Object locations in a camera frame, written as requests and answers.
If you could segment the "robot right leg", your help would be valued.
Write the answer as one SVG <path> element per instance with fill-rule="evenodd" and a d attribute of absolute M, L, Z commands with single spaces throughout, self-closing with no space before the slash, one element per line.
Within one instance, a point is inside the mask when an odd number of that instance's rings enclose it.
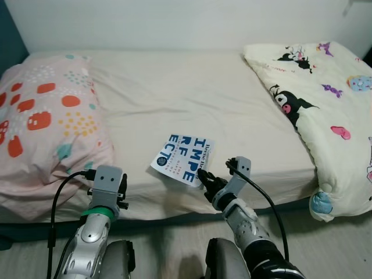
<path fill-rule="evenodd" d="M 206 252 L 206 272 L 202 279 L 250 279 L 238 247 L 228 239 L 212 238 Z"/>

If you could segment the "robot left leg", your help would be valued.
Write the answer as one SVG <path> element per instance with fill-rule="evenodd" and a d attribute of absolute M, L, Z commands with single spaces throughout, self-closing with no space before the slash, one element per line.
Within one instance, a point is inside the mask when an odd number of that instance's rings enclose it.
<path fill-rule="evenodd" d="M 135 267 L 133 243 L 117 240 L 106 248 L 99 279 L 131 279 Z"/>

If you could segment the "mattress with cream sheet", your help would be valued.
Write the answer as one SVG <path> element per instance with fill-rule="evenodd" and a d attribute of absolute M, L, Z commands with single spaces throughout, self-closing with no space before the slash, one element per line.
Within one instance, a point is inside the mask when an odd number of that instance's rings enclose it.
<path fill-rule="evenodd" d="M 251 160 L 251 178 L 276 204 L 318 188 L 316 168 L 289 120 L 236 52 L 74 51 L 88 58 L 96 109 L 128 175 L 123 220 L 215 214 L 199 189 L 151 168 L 171 135 L 203 136 L 216 147 L 208 170 L 228 178 L 225 161 Z"/>

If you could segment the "white and blue book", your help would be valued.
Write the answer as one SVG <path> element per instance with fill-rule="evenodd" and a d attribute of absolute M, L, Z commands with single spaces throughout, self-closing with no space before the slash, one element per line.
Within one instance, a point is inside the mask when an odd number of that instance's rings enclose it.
<path fill-rule="evenodd" d="M 191 188 L 202 188 L 197 170 L 206 169 L 214 140 L 172 134 L 151 163 L 151 168 Z"/>

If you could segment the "teal upholstered headboard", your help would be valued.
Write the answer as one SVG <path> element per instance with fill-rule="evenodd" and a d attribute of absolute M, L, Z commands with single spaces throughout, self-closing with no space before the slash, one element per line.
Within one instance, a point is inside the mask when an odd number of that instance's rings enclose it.
<path fill-rule="evenodd" d="M 5 0 L 0 0 L 0 77 L 11 67 L 21 64 L 29 52 L 11 16 Z"/>

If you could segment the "pink patterned pillow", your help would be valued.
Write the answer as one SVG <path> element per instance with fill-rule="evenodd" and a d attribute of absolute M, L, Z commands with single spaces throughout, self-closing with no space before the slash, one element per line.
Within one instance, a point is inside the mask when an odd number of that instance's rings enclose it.
<path fill-rule="evenodd" d="M 69 174 L 113 165 L 91 58 L 30 58 L 0 78 L 0 202 L 48 201 Z"/>

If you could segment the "robot leg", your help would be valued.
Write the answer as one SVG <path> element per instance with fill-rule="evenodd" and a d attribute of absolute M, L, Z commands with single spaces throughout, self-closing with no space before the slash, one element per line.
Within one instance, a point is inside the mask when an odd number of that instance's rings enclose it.
<path fill-rule="evenodd" d="M 238 247 L 228 239 L 212 238 L 206 252 L 206 272 L 202 279 L 250 279 Z"/>
<path fill-rule="evenodd" d="M 99 279 L 131 279 L 135 267 L 133 243 L 117 240 L 106 248 Z"/>

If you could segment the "cream cartoon print blanket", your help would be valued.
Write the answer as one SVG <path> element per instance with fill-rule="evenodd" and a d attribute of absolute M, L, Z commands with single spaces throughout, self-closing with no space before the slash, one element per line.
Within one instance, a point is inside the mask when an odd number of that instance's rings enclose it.
<path fill-rule="evenodd" d="M 244 59 L 292 123 L 316 166 L 316 220 L 372 208 L 372 69 L 335 42 L 250 44 Z"/>

